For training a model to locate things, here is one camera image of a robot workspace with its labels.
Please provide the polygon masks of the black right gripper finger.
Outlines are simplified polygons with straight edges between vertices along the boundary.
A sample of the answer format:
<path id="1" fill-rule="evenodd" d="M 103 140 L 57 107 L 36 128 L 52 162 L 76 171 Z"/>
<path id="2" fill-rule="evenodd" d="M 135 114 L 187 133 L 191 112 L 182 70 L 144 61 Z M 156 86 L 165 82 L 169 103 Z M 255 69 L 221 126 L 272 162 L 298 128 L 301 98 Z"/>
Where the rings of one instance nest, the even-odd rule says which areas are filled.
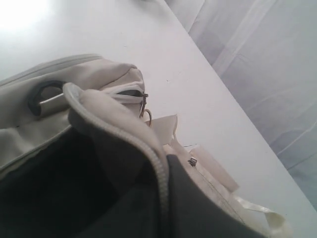
<path id="1" fill-rule="evenodd" d="M 167 155 L 171 238 L 262 238 L 222 211 L 194 184 L 178 157 Z"/>

